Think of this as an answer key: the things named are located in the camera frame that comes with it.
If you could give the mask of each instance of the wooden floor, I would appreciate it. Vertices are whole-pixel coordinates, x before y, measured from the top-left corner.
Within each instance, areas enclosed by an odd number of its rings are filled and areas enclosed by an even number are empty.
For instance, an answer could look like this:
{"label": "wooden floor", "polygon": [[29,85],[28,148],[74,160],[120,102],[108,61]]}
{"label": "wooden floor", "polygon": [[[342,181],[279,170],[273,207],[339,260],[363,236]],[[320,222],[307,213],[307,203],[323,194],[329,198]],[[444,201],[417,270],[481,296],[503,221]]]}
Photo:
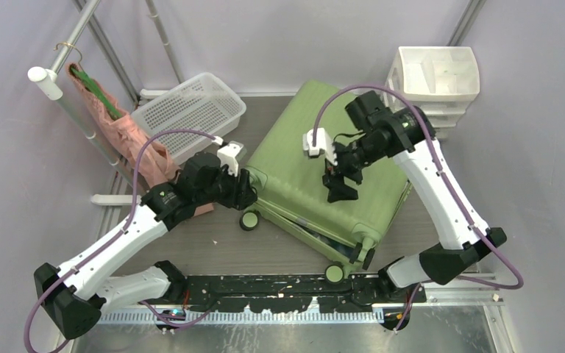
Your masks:
{"label": "wooden floor", "polygon": [[[239,127],[224,139],[243,143],[254,151],[291,97],[243,98],[248,106]],[[239,228],[240,213],[216,206],[150,243],[118,271],[132,274],[159,260],[170,260],[185,274],[309,274],[330,264],[302,241],[268,221],[252,232]],[[388,234],[378,246],[370,271],[400,256],[414,254],[438,243],[436,230],[419,196],[413,190]]]}

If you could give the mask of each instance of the gold hanger hook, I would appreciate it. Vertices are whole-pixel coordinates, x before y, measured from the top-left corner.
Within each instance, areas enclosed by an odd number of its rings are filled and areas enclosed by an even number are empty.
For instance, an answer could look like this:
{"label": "gold hanger hook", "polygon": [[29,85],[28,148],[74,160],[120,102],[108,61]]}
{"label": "gold hanger hook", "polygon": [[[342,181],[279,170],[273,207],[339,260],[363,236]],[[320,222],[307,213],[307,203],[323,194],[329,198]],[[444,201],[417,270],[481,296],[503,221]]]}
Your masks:
{"label": "gold hanger hook", "polygon": [[83,65],[81,65],[81,62],[83,61],[83,53],[82,53],[76,46],[74,46],[74,45],[72,45],[72,44],[70,44],[70,43],[68,43],[68,42],[59,42],[59,43],[57,43],[57,44],[55,45],[55,47],[53,48],[53,50],[58,50],[59,47],[60,47],[60,44],[63,45],[63,46],[69,46],[69,47],[71,47],[72,49],[76,50],[77,53],[79,53],[79,61],[78,61],[77,63],[79,64],[79,67],[80,67],[81,69],[83,69]]}

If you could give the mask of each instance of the laundry basket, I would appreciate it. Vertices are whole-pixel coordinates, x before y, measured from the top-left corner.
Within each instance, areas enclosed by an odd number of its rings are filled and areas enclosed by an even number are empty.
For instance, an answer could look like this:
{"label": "laundry basket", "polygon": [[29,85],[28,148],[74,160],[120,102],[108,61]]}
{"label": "laundry basket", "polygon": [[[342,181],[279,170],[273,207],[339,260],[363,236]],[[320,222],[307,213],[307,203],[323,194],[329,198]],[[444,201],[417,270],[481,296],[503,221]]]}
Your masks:
{"label": "laundry basket", "polygon": [[[239,125],[246,104],[219,78],[208,72],[196,75],[138,108],[131,116],[153,136],[170,129],[195,129],[223,136]],[[159,138],[177,164],[184,163],[211,140],[192,134]]]}

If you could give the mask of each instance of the robotic arm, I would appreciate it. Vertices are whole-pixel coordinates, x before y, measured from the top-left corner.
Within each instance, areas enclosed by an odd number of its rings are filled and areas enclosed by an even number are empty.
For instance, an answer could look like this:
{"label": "robotic arm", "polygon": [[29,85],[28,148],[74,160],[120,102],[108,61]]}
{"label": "robotic arm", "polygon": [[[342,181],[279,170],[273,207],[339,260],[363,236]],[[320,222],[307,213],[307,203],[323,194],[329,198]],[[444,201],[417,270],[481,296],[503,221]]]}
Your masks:
{"label": "robotic arm", "polygon": [[[346,146],[333,142],[322,128],[317,129],[316,146],[312,144],[313,130],[303,138],[304,150],[309,157],[321,154],[326,157],[323,183],[329,189],[328,202],[356,200],[358,192],[346,185],[345,179],[359,185],[363,181],[363,168],[383,157],[393,158],[413,183],[438,231],[438,244],[402,257],[378,272],[386,293],[428,280],[445,285],[484,258],[490,249],[477,236],[476,228],[484,229],[484,236],[495,246],[506,241],[503,230],[490,228],[455,182],[444,162],[440,144],[434,138],[435,132],[419,108],[417,111],[426,123],[432,145],[443,164],[441,172],[436,171],[423,131],[408,108],[393,113],[374,91],[369,91],[350,102],[346,111],[356,129],[361,131],[362,135],[356,140]],[[469,210],[474,227],[464,218],[441,174],[446,174],[452,181],[455,195]]]}
{"label": "robotic arm", "polygon": [[[160,261],[138,274],[110,277],[145,245],[193,216],[211,202],[243,210],[257,200],[249,172],[239,169],[244,146],[222,144],[217,154],[200,152],[190,158],[176,183],[154,186],[135,209],[129,229],[110,247],[67,278],[43,307],[67,339],[85,334],[105,313],[146,299],[175,302],[183,294],[185,276],[169,261]],[[74,266],[123,229],[126,219],[90,248],[57,268],[48,263],[34,272],[38,297]]]}

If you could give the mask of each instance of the reflective metal surface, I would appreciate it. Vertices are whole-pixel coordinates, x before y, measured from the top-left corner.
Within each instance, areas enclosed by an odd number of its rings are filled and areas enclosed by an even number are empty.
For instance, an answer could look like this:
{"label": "reflective metal surface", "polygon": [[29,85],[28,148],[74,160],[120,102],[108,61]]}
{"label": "reflective metal surface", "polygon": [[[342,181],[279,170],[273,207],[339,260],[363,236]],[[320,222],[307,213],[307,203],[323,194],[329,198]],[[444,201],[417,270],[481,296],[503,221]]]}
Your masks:
{"label": "reflective metal surface", "polygon": [[396,336],[376,324],[97,325],[72,352],[495,352],[483,307],[416,307]]}

